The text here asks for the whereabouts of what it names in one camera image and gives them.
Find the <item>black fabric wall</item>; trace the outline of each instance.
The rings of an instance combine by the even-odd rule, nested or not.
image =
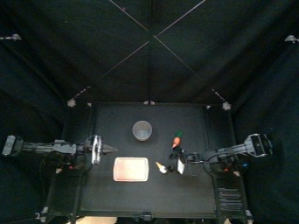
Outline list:
[[[53,142],[62,135],[66,111],[55,83],[22,43],[0,42],[0,55],[0,149],[9,135],[27,142]],[[42,179],[46,190],[50,179],[41,164],[37,156],[0,158],[0,223],[23,219],[21,223],[34,223],[31,218],[45,206]]]
[[[269,134],[274,155],[253,161],[246,176],[248,197],[258,223],[299,221],[299,45],[277,50],[236,101],[238,141]]]
[[[147,25],[147,1],[117,2]],[[158,34],[201,1],[154,2]],[[274,156],[254,160],[246,176],[257,221],[298,223],[299,45],[285,42],[289,34],[298,34],[297,1],[206,1],[162,35],[205,78],[155,42],[151,85],[149,45],[99,79],[149,40],[109,1],[0,5],[0,37],[23,37],[0,41],[0,149],[11,134],[29,142],[61,138],[66,100],[90,85],[82,100],[142,102],[151,90],[158,102],[221,102],[207,81],[233,102],[238,142],[256,132],[274,141]],[[0,158],[0,222],[41,210],[41,162],[39,157]]]

